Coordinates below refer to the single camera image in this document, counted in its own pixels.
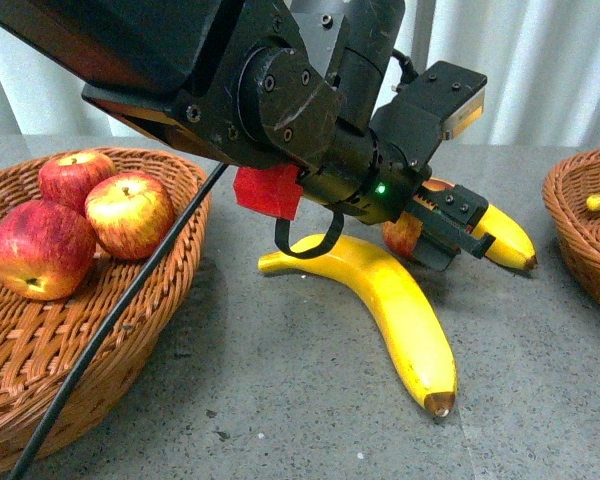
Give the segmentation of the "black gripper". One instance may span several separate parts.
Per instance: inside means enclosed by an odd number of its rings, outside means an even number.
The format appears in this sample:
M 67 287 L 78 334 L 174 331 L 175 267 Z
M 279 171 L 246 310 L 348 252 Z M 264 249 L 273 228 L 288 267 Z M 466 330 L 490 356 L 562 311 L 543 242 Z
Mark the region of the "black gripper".
M 430 152 L 399 147 L 370 129 L 356 135 L 338 128 L 320 164 L 305 169 L 299 184 L 305 198 L 364 224 L 396 221 L 413 198 L 412 214 L 422 222 L 413 259 L 444 271 L 461 250 L 484 257 L 495 238 L 471 235 L 490 205 L 484 197 L 462 185 L 439 192 L 424 187 L 431 157 Z M 417 196 L 435 208 L 419 205 Z

